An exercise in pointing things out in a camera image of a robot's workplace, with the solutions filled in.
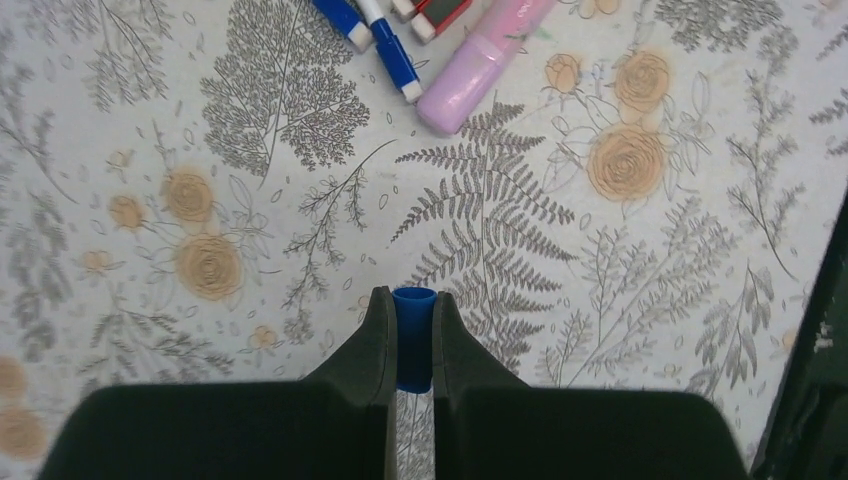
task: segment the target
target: black object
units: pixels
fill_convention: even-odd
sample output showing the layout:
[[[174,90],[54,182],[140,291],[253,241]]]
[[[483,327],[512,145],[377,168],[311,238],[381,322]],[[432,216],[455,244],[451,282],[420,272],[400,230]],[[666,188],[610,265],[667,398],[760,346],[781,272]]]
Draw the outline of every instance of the black object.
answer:
[[[395,478],[397,338],[388,288],[299,382],[121,386],[85,399],[41,480]],[[685,393],[527,386],[433,314],[436,478],[747,479],[730,432]]]
[[[758,480],[848,480],[846,262],[843,202],[755,461]]]

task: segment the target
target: floral pattern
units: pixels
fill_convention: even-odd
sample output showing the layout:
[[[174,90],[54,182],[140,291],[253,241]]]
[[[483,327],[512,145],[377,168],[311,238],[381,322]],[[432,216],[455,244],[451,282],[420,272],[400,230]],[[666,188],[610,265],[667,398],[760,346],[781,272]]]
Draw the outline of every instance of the floral pattern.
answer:
[[[0,478],[99,388],[302,378],[402,284],[534,385],[710,399],[750,464],[848,182],[845,5],[559,0],[443,139],[305,0],[3,2]],[[405,45],[425,87],[476,19]],[[433,478],[432,398],[397,417]]]

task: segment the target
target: blue marker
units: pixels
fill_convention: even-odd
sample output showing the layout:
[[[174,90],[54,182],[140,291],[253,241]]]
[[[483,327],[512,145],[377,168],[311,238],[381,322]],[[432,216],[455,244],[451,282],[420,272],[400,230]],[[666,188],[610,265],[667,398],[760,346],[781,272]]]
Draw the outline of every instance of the blue marker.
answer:
[[[348,38],[359,53],[368,50],[374,41],[371,30],[359,19],[359,14],[345,0],[312,0],[319,12],[327,17],[330,25]]]
[[[392,292],[397,314],[397,388],[426,393],[433,380],[433,308],[438,294],[429,288]]]
[[[395,87],[403,93],[407,102],[415,102],[424,93],[418,81],[418,74],[415,73],[415,68],[409,61],[409,56],[400,44],[400,40],[392,32],[389,22],[383,16],[377,0],[356,0],[356,4],[362,10],[374,38],[377,39],[377,53],[380,54],[380,59],[388,70],[389,76],[392,77]]]

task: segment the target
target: floral tablecloth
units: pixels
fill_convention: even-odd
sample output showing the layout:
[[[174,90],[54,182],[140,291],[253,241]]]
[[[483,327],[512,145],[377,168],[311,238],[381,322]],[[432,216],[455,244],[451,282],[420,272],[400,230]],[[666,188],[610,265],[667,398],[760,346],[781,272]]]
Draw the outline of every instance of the floral tablecloth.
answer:
[[[425,86],[485,6],[396,25]],[[704,395],[752,461],[846,187],[848,2],[560,0],[455,138],[304,0],[0,18],[0,478],[94,389],[301,377],[402,284],[533,384]],[[430,399],[398,416],[431,478]]]

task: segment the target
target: pink tube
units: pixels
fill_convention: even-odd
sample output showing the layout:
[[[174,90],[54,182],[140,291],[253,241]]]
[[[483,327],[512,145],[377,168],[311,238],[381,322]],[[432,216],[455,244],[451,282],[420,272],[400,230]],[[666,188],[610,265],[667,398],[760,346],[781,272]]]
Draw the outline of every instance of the pink tube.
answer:
[[[418,100],[418,115],[454,134],[557,0],[494,0],[447,67]]]

